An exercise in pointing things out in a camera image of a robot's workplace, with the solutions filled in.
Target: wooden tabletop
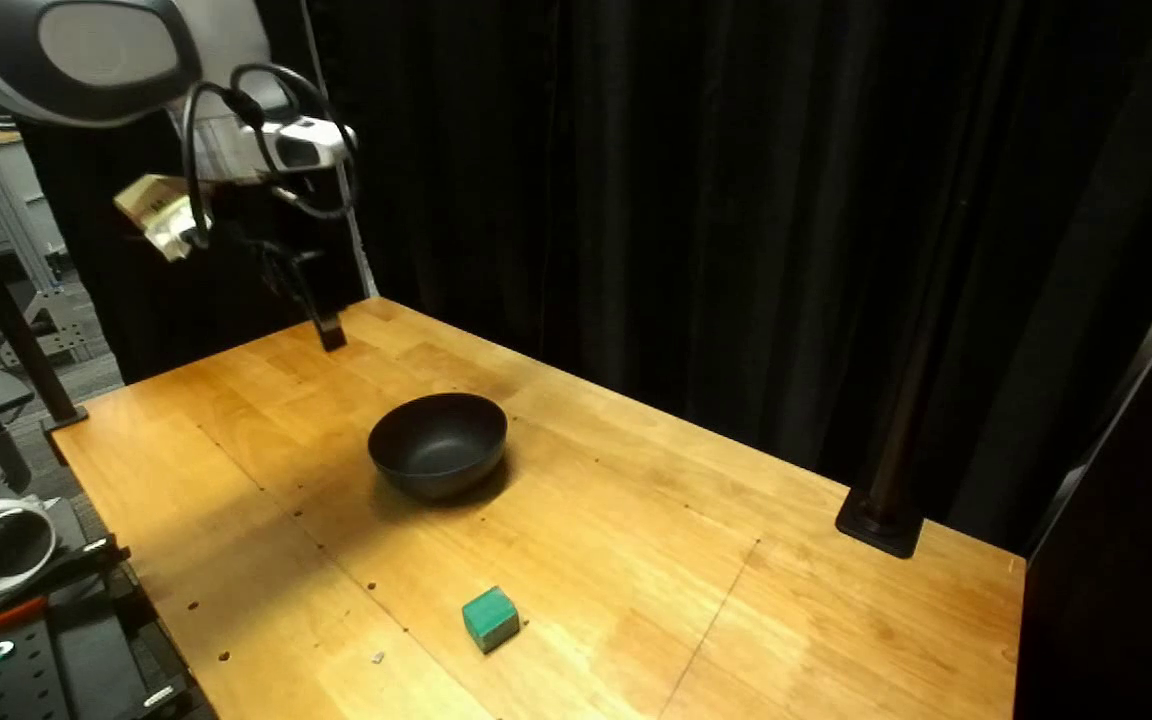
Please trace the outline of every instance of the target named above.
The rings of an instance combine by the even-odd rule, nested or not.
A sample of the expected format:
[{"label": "wooden tabletop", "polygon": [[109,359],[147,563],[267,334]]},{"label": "wooden tabletop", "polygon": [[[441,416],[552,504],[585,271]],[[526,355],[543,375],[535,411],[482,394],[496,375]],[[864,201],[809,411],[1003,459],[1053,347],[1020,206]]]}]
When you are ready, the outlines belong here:
[{"label": "wooden tabletop", "polygon": [[[832,529],[842,489],[387,298],[55,431],[220,717],[1010,717],[1022,561]],[[368,428],[491,394],[500,495],[391,490]],[[523,633],[482,657],[459,604]]]}]

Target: green block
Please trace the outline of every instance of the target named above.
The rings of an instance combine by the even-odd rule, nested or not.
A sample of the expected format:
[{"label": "green block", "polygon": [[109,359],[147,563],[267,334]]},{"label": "green block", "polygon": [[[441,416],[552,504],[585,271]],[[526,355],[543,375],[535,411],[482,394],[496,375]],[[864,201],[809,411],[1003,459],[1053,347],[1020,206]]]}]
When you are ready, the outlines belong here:
[{"label": "green block", "polygon": [[500,589],[486,589],[482,595],[466,601],[459,617],[462,617],[466,635],[481,644],[481,652],[500,648],[523,627],[518,613]]}]

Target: black backdrop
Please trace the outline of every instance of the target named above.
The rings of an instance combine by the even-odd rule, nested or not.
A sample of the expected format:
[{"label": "black backdrop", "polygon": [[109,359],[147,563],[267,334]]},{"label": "black backdrop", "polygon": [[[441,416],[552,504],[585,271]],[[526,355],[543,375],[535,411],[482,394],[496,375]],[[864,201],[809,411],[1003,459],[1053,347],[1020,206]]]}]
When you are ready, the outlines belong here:
[{"label": "black backdrop", "polygon": [[[985,540],[1028,544],[1146,327],[1152,0],[313,12],[387,297]],[[286,318],[110,238],[162,123],[26,141],[131,381]]]}]

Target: green cube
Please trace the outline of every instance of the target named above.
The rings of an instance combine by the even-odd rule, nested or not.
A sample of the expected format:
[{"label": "green cube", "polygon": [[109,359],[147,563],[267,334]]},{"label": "green cube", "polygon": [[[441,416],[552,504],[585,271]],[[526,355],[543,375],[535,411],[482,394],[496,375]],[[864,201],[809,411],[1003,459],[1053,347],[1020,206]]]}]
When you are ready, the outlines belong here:
[{"label": "green cube", "polygon": [[518,613],[500,589],[486,589],[482,595],[466,601],[459,617],[462,617],[466,635],[481,644],[481,652],[500,648],[523,627]]}]

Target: black bowl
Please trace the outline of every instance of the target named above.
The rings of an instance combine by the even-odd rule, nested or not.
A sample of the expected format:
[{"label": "black bowl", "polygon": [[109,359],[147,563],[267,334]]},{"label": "black bowl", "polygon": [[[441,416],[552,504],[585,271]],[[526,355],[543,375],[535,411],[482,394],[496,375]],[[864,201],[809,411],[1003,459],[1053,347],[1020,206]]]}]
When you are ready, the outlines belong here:
[{"label": "black bowl", "polygon": [[505,454],[505,428],[505,411],[482,394],[418,394],[372,428],[368,451],[396,489],[453,498],[491,475]]}]

